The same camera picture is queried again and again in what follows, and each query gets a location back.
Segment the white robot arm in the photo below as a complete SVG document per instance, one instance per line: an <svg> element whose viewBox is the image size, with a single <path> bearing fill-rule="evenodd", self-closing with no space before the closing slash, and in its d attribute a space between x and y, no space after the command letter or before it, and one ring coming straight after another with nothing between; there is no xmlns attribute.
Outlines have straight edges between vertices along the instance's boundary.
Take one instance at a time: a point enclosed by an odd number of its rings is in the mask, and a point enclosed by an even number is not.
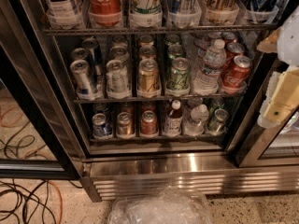
<svg viewBox="0 0 299 224"><path fill-rule="evenodd" d="M260 127L268 129L278 126L299 106L299 7L259 43L258 50L276 53L289 66L282 73L274 72L269 79L257 120Z"/></svg>

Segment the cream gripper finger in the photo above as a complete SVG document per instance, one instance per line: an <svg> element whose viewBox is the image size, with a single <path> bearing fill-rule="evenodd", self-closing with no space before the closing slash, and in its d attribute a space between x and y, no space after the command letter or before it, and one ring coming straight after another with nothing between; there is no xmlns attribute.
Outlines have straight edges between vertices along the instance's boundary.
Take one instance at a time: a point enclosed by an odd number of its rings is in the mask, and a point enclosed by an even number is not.
<svg viewBox="0 0 299 224"><path fill-rule="evenodd" d="M299 68L289 66L282 73L274 72L265 95L257 123L265 129L274 128L299 106Z"/></svg>
<svg viewBox="0 0 299 224"><path fill-rule="evenodd" d="M274 32L272 32L266 39L261 41L257 50L264 53L277 53L278 52L278 36L281 28L278 27Z"/></svg>

